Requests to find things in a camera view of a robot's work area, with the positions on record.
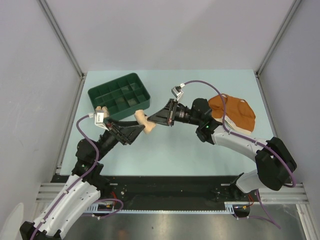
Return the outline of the peach boxer underwear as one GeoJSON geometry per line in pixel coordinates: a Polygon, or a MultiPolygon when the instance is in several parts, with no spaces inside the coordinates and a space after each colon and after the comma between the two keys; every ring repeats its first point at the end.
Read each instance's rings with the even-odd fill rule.
{"type": "Polygon", "coordinates": [[[110,116],[109,110],[106,106],[97,106],[95,108],[95,114],[99,119],[106,119],[110,116]]]}

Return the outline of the orange brown underwear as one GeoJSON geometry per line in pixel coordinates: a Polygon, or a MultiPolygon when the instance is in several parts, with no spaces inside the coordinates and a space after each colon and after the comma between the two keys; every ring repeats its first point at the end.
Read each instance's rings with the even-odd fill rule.
{"type": "MultiPolygon", "coordinates": [[[[227,94],[222,94],[225,106],[225,122],[235,131],[250,135],[256,125],[256,115],[250,105],[244,100],[227,94]]],[[[212,117],[222,123],[224,105],[219,95],[208,100],[208,105],[212,109],[212,117]]]]}

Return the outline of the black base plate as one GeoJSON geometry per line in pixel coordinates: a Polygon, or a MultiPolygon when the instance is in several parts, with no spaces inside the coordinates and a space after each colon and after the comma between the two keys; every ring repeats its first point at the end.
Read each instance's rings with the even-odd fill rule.
{"type": "Polygon", "coordinates": [[[90,180],[101,199],[114,197],[127,211],[216,211],[226,202],[249,207],[255,192],[232,187],[235,176],[98,176],[90,180]]]}

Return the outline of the aluminium frame post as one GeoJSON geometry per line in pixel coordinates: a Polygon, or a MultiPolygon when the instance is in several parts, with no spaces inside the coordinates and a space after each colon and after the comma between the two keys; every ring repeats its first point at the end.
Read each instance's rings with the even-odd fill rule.
{"type": "Polygon", "coordinates": [[[294,0],[286,13],[282,23],[280,24],[269,48],[267,49],[263,59],[261,60],[258,68],[255,70],[256,77],[260,77],[263,70],[265,69],[266,65],[268,64],[270,58],[272,57],[274,51],[276,50],[278,44],[280,43],[281,39],[283,38],[287,28],[291,24],[296,12],[298,11],[299,7],[303,3],[303,0],[294,0]]]}
{"type": "Polygon", "coordinates": [[[85,74],[82,71],[73,51],[72,48],[70,47],[65,34],[63,33],[53,11],[51,10],[48,2],[46,0],[37,0],[36,1],[42,10],[45,18],[48,21],[48,24],[50,25],[51,29],[53,30],[53,33],[58,39],[59,44],[61,45],[62,49],[64,50],[67,58],[69,59],[72,67],[74,68],[75,72],[79,76],[80,79],[83,79],[85,74]]]}

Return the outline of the right aluminium frame post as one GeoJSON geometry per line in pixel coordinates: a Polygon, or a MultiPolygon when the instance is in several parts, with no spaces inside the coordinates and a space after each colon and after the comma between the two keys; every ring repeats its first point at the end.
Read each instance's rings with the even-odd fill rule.
{"type": "Polygon", "coordinates": [[[274,51],[276,50],[278,44],[280,43],[281,39],[283,38],[287,28],[291,24],[296,12],[298,11],[299,7],[303,3],[303,0],[294,0],[286,13],[282,23],[280,24],[269,48],[267,49],[263,59],[261,60],[258,68],[255,70],[256,77],[260,77],[263,70],[265,69],[266,65],[268,64],[270,58],[272,57],[274,51]]]}

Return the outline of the beige navy-trimmed underwear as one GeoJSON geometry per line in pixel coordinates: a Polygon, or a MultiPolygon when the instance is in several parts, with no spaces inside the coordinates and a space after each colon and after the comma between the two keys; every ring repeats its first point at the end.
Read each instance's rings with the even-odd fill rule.
{"type": "Polygon", "coordinates": [[[134,117],[140,125],[144,125],[143,132],[145,134],[149,134],[156,127],[154,122],[148,121],[148,118],[145,116],[145,113],[142,109],[136,110],[134,117]]]}

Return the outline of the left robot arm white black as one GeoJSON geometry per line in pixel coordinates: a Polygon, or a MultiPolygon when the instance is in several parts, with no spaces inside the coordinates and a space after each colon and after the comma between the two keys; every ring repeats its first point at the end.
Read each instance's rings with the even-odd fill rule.
{"type": "Polygon", "coordinates": [[[24,240],[62,240],[72,225],[93,203],[107,199],[112,187],[101,175],[99,161],[118,143],[131,145],[145,129],[137,121],[109,120],[102,124],[105,131],[97,141],[81,129],[83,139],[77,144],[77,162],[61,191],[49,206],[32,222],[25,221],[19,231],[24,240]]]}

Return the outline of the left aluminium frame post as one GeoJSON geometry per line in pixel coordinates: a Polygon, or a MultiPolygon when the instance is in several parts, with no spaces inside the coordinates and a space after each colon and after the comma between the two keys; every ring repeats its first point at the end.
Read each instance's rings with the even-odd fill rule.
{"type": "Polygon", "coordinates": [[[62,49],[64,50],[67,58],[69,59],[72,67],[74,68],[75,72],[79,76],[80,79],[83,79],[85,74],[82,71],[73,51],[72,48],[70,47],[65,34],[63,33],[53,11],[51,10],[48,2],[46,0],[37,0],[36,1],[42,10],[45,18],[48,21],[48,24],[50,25],[51,29],[53,30],[53,33],[58,39],[59,44],[61,45],[62,49]]]}

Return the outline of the green compartment tray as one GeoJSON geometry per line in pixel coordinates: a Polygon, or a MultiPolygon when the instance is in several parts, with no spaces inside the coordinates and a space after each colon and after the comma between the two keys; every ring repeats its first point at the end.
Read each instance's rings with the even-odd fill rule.
{"type": "Polygon", "coordinates": [[[92,87],[87,93],[94,109],[106,107],[116,121],[146,110],[151,104],[151,96],[135,72],[92,87]]]}

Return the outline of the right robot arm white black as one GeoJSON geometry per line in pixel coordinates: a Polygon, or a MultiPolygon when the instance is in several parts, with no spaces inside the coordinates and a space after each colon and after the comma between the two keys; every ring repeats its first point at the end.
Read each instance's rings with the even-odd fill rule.
{"type": "Polygon", "coordinates": [[[171,98],[163,109],[147,119],[164,126],[173,126],[175,122],[195,125],[195,133],[201,142],[226,147],[254,161],[255,170],[240,174],[231,183],[230,194],[237,201],[242,201],[249,192],[259,188],[280,190],[289,181],[290,173],[297,169],[281,139],[273,137],[250,141],[228,133],[222,123],[212,117],[212,109],[204,98],[195,99],[191,107],[171,98]]]}

